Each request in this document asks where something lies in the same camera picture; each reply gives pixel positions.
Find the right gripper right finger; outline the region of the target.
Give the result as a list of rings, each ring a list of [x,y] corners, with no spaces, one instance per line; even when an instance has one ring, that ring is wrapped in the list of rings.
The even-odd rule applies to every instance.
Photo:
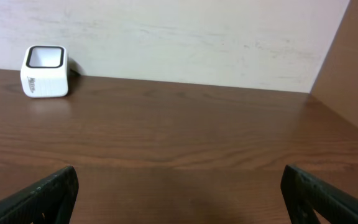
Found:
[[[357,223],[358,199],[312,174],[285,166],[280,188],[294,224],[319,223],[319,213],[329,223]]]

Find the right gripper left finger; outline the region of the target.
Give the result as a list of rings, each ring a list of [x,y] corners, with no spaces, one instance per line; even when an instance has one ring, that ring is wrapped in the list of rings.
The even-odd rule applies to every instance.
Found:
[[[0,201],[0,223],[69,223],[79,190],[66,166]]]

